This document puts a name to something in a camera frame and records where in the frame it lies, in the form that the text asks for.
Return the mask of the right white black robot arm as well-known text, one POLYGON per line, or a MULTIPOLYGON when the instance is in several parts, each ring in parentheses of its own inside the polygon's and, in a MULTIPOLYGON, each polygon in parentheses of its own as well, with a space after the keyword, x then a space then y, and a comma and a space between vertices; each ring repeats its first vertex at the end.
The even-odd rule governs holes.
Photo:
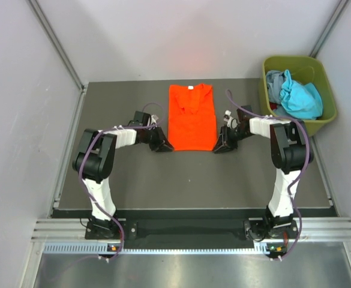
POLYGON ((272 197, 261 221, 246 222, 247 237, 255 241, 275 238, 296 228, 293 214, 295 194, 302 172, 314 158, 303 121, 274 119, 269 116, 239 115, 227 111, 213 153, 230 152, 238 142, 259 135, 270 140, 271 159, 276 168, 272 197))

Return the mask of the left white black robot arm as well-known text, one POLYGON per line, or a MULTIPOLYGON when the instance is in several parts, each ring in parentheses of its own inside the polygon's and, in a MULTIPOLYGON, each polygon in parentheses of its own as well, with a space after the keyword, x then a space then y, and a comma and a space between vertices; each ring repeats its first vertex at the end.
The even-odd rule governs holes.
POLYGON ((83 132, 72 166, 92 206, 86 239, 115 239, 123 235, 115 216, 117 208, 112 200, 109 176, 116 150, 141 143, 147 144, 154 152, 173 151, 158 124, 158 117, 145 112, 137 112, 126 126, 83 132))

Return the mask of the orange t shirt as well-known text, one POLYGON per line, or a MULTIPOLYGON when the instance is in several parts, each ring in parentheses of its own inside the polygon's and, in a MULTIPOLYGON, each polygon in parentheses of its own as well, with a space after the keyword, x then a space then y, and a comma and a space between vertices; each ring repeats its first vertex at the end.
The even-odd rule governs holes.
POLYGON ((212 151, 217 142, 213 86, 170 85, 168 140, 175 151, 212 151))

